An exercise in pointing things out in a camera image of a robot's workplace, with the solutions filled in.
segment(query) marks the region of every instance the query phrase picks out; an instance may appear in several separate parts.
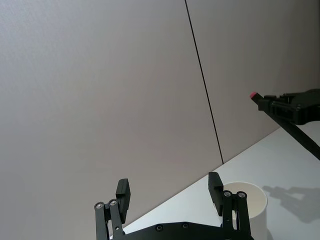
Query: black metal bracket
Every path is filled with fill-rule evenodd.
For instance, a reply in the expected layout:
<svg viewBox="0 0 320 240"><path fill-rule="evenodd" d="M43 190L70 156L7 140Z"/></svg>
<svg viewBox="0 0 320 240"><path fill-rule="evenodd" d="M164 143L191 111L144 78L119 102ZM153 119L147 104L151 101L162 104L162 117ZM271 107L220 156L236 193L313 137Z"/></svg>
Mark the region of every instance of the black metal bracket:
<svg viewBox="0 0 320 240"><path fill-rule="evenodd" d="M127 178L121 179L116 188L115 197L118 202L118 209L122 224L126 222L127 211L130 203L130 186Z"/></svg>
<svg viewBox="0 0 320 240"><path fill-rule="evenodd" d="M236 214L236 230L251 235L249 212L247 205L247 194L238 191L233 194L224 190L224 185L217 172L209 172L208 188L211 199L219 216L222 216L222 227L233 230L232 211Z"/></svg>

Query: screw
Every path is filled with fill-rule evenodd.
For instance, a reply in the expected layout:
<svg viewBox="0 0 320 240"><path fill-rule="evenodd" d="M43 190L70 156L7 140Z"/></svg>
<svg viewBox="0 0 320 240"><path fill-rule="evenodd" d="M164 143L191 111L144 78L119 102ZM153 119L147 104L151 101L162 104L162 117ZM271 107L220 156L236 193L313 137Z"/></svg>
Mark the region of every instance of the screw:
<svg viewBox="0 0 320 240"><path fill-rule="evenodd" d="M246 195L245 195L243 192L239 192L238 196L239 196L240 198L246 197Z"/></svg>
<svg viewBox="0 0 320 240"><path fill-rule="evenodd" d="M164 229L164 226L162 226L161 224L159 224L159 225L157 225L157 226L155 227L155 230L156 230L157 232L161 232L163 229Z"/></svg>
<svg viewBox="0 0 320 240"><path fill-rule="evenodd" d="M98 203L95 207L97 208L97 209L100 209L100 208L102 208L102 203Z"/></svg>
<svg viewBox="0 0 320 240"><path fill-rule="evenodd" d="M182 224L182 227L183 227L184 229L188 229L188 228L189 228L189 224L188 224L188 223L184 223L184 224Z"/></svg>

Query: table surface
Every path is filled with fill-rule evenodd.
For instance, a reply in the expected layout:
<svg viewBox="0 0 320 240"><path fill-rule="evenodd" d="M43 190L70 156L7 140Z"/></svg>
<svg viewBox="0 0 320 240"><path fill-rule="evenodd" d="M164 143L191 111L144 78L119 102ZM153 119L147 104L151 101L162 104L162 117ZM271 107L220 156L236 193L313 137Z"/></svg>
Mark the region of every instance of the table surface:
<svg viewBox="0 0 320 240"><path fill-rule="evenodd" d="M310 122L301 129L320 143L320 122ZM224 184L249 182L265 191L268 240L319 239L320 161L283 129L271 133L215 172ZM124 231L184 221L220 226L221 218L208 191L208 176L132 222Z"/></svg>

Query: paper cup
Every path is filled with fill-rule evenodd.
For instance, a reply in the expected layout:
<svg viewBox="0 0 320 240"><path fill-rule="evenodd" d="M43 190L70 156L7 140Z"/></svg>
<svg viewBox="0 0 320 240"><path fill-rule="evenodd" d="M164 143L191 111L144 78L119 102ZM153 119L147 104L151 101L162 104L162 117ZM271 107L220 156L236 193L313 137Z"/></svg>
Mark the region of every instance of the paper cup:
<svg viewBox="0 0 320 240"><path fill-rule="evenodd" d="M223 190L233 194L243 191L247 194L247 205L250 221L251 236L254 240L267 240L267 204L265 192L258 186L248 182L230 182L224 185ZM237 229L236 215L232 213L233 228Z"/></svg>

